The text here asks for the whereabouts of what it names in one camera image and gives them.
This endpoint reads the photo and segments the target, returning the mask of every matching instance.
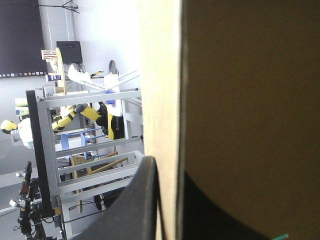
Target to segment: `black panel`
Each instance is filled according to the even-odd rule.
[[[185,173],[183,240],[268,240],[212,202]]]
[[[102,217],[75,240],[153,240],[156,236],[159,182],[156,161],[142,159],[131,183]]]
[[[29,107],[29,116],[31,123],[31,130],[33,136],[33,147],[38,170],[39,187],[42,198],[41,214],[43,218],[52,217],[54,211],[51,205],[47,168],[45,163],[44,147],[42,143],[39,115],[37,108],[36,93],[34,90],[25,91],[26,99]]]
[[[82,63],[81,46],[79,41],[57,41],[56,46],[60,49],[64,64]]]
[[[0,0],[0,79],[45,75],[43,49],[38,1]]]

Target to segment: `tv screen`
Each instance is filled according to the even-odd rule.
[[[0,0],[0,78],[47,73],[37,0]]]

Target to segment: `black curved object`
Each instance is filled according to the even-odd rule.
[[[158,170],[151,156],[142,159],[131,183],[105,212],[74,240],[153,240],[156,237]]]
[[[184,174],[183,240],[268,240],[212,202]]]

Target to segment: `black electronics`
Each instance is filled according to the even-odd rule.
[[[81,64],[82,54],[79,41],[57,41],[56,47],[60,49],[64,64]]]
[[[47,73],[38,0],[0,0],[0,79]]]

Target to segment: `dark brown surface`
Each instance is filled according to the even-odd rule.
[[[187,173],[270,238],[320,239],[320,1],[189,0],[186,40]]]

